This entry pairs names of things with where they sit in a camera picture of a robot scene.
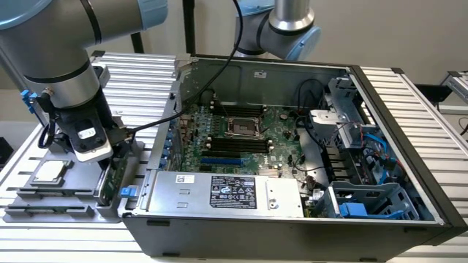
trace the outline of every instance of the motherboard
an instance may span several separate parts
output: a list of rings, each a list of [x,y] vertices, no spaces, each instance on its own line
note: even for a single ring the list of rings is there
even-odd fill
[[[296,119],[282,107],[194,105],[181,117],[181,171],[302,179]]]

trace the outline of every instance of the black cable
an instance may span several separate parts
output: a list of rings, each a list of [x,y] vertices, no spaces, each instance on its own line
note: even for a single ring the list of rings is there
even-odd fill
[[[212,92],[213,94],[216,93],[216,91],[214,91],[213,88],[208,88],[208,89],[205,89],[205,90],[201,92],[201,94],[200,94],[200,99],[201,99],[201,96],[202,96],[204,92]]]
[[[52,117],[49,117],[49,124],[46,124],[46,126],[44,127],[41,136],[38,137],[38,141],[37,141],[37,147],[40,149],[46,149],[52,145],[54,135],[56,135],[56,120]]]
[[[313,100],[313,103],[316,103],[316,105],[318,106],[318,101],[317,101],[317,99],[316,99],[316,97],[314,97],[314,95],[313,95],[313,92],[309,90],[308,91],[308,94],[310,95],[310,97],[312,97],[312,100]],[[305,109],[305,104],[306,104],[306,98],[308,97],[305,97],[305,100],[304,100],[304,103],[302,103],[302,110]]]
[[[304,84],[305,84],[306,82],[309,82],[309,81],[316,81],[316,82],[318,82],[320,85],[321,85],[321,88],[324,89],[322,92],[325,92],[325,85],[320,82],[320,80],[317,80],[316,78],[308,78],[306,80],[304,80],[304,81],[300,83],[300,85],[297,86],[297,111],[300,110],[300,91],[301,91],[301,89],[302,89]]]
[[[462,129],[462,131],[461,131],[461,133],[460,133],[461,136],[468,132],[468,124],[466,124],[465,127],[461,126],[461,122],[460,122],[460,121],[461,121],[462,119],[468,119],[468,117],[462,117],[462,118],[458,119],[458,125],[460,125],[460,128]]]
[[[206,84],[202,86],[202,88],[198,90],[198,92],[190,97],[188,98],[188,103],[186,103],[186,106],[182,108],[182,110],[172,115],[170,117],[168,118],[164,118],[156,122],[150,122],[145,125],[141,125],[133,129],[129,129],[129,133],[130,134],[134,134],[136,132],[144,130],[144,129],[148,129],[149,127],[152,126],[156,126],[164,122],[168,122],[176,118],[178,118],[190,108],[192,104],[197,101],[198,97],[201,96],[202,92],[205,92],[205,90],[208,89],[208,87],[210,86],[210,84],[214,82],[214,80],[217,79],[217,77],[220,76],[220,74],[222,73],[222,71],[225,70],[225,68],[228,67],[229,63],[230,63],[230,60],[233,58],[233,54],[236,53],[236,50],[238,48],[238,45],[240,45],[240,40],[242,38],[242,32],[244,32],[244,18],[242,18],[242,12],[240,10],[240,6],[238,6],[238,3],[237,3],[237,0],[232,0],[233,2],[233,5],[236,6],[236,10],[237,10],[237,15],[238,15],[238,36],[237,36],[237,40],[236,40],[236,44],[233,45],[233,49],[232,49],[232,52],[229,54],[229,57],[222,65],[222,67],[220,68],[220,70],[217,71],[217,73],[213,75],[213,77],[209,79],[209,81],[206,82]]]
[[[300,160],[300,158],[297,158],[296,161],[293,162],[293,168],[294,168],[296,170],[298,170],[298,171],[308,172],[308,171],[314,171],[314,170],[318,170],[318,169],[321,169],[321,168],[325,168],[324,166],[318,166],[318,167],[314,167],[314,168],[312,168],[312,169],[309,169],[309,170],[302,170],[302,169],[300,169],[300,168],[297,167],[297,162],[298,162],[298,160]]]
[[[325,147],[321,145],[321,143],[318,142],[318,140],[317,140],[316,137],[313,136],[312,131],[309,130],[308,124],[312,125],[312,123],[309,123],[309,121],[308,121],[308,117],[305,117],[305,121],[304,121],[304,128],[305,128],[305,131],[306,131],[306,133],[308,133],[308,135],[309,135],[312,141],[317,144],[317,146],[318,146],[322,150],[325,150]]]
[[[260,134],[262,134],[265,131],[268,131],[270,126],[273,126],[273,124],[276,123],[276,110],[273,107],[270,109],[273,111],[273,121],[272,121],[270,125],[268,127],[265,127],[265,129],[261,130]]]

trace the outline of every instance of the white label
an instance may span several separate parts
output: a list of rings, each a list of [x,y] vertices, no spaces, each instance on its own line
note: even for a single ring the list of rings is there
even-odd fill
[[[194,175],[177,175],[176,183],[178,183],[178,184],[194,183]]]
[[[94,135],[96,135],[96,130],[93,127],[90,127],[89,129],[85,129],[82,131],[78,131],[78,137],[81,140],[88,139]]]
[[[253,78],[266,78],[266,73],[262,71],[254,71]]]

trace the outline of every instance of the blue pcie slot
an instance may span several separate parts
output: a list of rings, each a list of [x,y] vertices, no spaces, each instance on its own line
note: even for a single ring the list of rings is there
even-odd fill
[[[201,158],[200,163],[202,163],[202,164],[224,164],[224,165],[242,166],[242,160],[241,159],[230,159],[230,158]]]

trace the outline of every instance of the sticker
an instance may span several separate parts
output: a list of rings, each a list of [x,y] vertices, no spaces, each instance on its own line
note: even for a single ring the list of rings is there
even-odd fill
[[[254,178],[212,176],[209,205],[213,208],[256,209]]]
[[[194,183],[194,175],[177,175],[176,183],[178,183],[178,184]]]
[[[266,78],[266,73],[262,71],[254,71],[253,78]]]
[[[89,129],[78,131],[78,138],[81,140],[88,139],[88,138],[90,138],[94,135],[96,135],[96,130],[94,130],[93,127],[90,127]]]

